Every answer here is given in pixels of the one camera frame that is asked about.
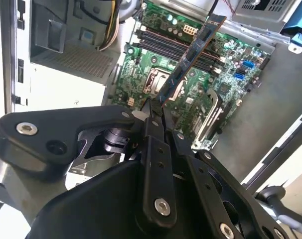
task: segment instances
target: blue connector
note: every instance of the blue connector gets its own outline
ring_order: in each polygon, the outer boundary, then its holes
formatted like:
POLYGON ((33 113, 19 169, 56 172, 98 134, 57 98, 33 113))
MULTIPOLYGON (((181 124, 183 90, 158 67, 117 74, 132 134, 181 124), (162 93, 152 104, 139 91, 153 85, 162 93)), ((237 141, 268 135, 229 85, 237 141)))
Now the blue connector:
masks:
POLYGON ((243 80, 245 76, 241 73, 235 73, 234 77, 243 80))
POLYGON ((243 61, 243 65, 247 66, 249 68, 253 68, 254 67, 254 63, 251 61, 243 61))

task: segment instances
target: silver bolt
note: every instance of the silver bolt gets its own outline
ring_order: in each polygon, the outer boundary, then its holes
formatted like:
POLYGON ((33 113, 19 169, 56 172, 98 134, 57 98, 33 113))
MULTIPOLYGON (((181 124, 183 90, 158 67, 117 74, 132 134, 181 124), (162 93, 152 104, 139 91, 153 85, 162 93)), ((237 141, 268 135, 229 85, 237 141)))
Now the silver bolt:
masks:
POLYGON ((130 118, 130 115, 127 112, 122 112, 121 113, 124 117, 130 118))
POLYGON ((211 155, 207 152, 204 153, 204 156, 207 158, 207 159, 211 159, 211 155))
POLYGON ((167 203, 166 200, 163 198, 158 198, 154 201, 154 207, 157 210, 158 213, 160 213, 162 216, 169 216, 171 213, 171 208, 169 203, 167 203))
POLYGON ((177 136, 178 136, 180 139, 184 139, 184 136, 183 136, 183 134, 181 134, 181 133, 178 133, 177 136))
POLYGON ((276 233, 276 235, 280 238, 280 239, 285 239, 285 237, 283 236, 283 234, 276 228, 274 228, 274 231, 276 233))
POLYGON ((225 223, 221 223, 220 225, 220 230, 222 232, 222 234, 227 238, 227 239, 233 239, 234 238, 234 234, 233 231, 230 229, 230 227, 228 225, 226 225, 225 223))
POLYGON ((24 135, 35 135, 38 132, 37 127, 34 124, 28 122, 17 124, 16 130, 24 135))

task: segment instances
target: black plastic bracket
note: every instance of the black plastic bracket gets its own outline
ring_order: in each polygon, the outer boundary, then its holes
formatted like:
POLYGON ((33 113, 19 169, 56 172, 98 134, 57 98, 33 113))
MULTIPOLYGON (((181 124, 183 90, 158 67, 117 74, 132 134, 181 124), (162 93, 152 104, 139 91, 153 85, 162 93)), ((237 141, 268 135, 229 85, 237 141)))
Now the black plastic bracket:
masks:
POLYGON ((41 180, 62 178, 78 156, 78 134, 95 128, 130 128, 131 112, 121 106, 13 113, 0 119, 0 159, 41 180), (17 124, 30 122, 37 134, 23 135, 17 124))

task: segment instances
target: black mount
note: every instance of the black mount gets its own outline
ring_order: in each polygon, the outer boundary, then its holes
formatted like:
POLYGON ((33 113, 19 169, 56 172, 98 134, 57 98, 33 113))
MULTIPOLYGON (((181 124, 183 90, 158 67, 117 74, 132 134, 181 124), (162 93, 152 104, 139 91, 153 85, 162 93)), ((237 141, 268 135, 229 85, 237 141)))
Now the black mount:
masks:
POLYGON ((170 112, 147 99, 120 106, 9 114, 0 119, 0 159, 47 183, 71 165, 125 160, 52 199, 29 239, 276 239, 284 230, 210 152, 196 154, 170 112), (16 131, 31 122, 33 136, 16 131))

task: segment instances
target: green circuit board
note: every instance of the green circuit board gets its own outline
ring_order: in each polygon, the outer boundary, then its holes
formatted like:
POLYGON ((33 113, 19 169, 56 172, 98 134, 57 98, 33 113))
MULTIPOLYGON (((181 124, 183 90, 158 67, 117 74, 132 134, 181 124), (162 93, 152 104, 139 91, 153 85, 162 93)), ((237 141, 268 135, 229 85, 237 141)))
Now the green circuit board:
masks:
MULTIPOLYGON (((182 27, 186 22, 189 25, 201 27, 190 19, 149 2, 143 13, 142 25, 165 34, 163 24, 161 26, 157 19, 159 15, 163 19, 168 14, 172 14, 173 19, 178 20, 175 25, 177 27, 182 27)), ((171 39, 176 39, 176 36, 174 38, 169 33, 167 35, 171 36, 171 39)), ((184 42, 190 42, 193 38, 187 34, 182 37, 179 40, 184 42)), ((199 127, 212 108, 212 101, 207 95, 208 90, 213 89, 217 93, 223 101, 221 108, 227 111, 219 125, 218 133, 221 133, 228 119, 240 107, 246 93, 259 86, 259 75, 264 67, 264 60, 269 58, 269 54, 258 47, 250 46, 220 32, 216 33, 207 46, 207 50, 219 54, 220 73, 211 74, 193 67, 164 106, 170 109, 175 128, 191 140, 195 139, 199 127), (249 61, 254 66, 246 67, 243 61, 249 61), (235 77, 238 70, 244 72, 242 79, 235 77)), ((147 96, 157 94, 175 64, 175 61, 165 56, 128 45, 122 71, 116 81, 112 103, 139 110, 147 96)), ((192 148, 195 150, 212 149, 218 140, 218 133, 210 139, 194 141, 192 148)))

